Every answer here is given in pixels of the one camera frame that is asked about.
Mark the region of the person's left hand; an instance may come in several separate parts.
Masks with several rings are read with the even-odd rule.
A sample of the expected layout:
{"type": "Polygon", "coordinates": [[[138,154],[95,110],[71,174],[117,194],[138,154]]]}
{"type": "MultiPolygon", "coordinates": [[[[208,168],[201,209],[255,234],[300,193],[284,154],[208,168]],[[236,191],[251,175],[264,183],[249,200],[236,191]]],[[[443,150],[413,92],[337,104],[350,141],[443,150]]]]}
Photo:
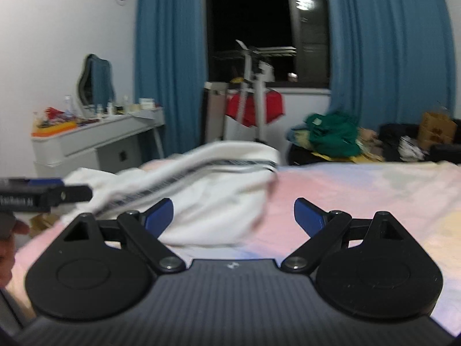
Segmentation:
{"type": "Polygon", "coordinates": [[[4,288],[12,279],[12,267],[15,264],[15,235],[27,235],[30,227],[17,220],[12,233],[0,243],[0,287],[4,288]]]}

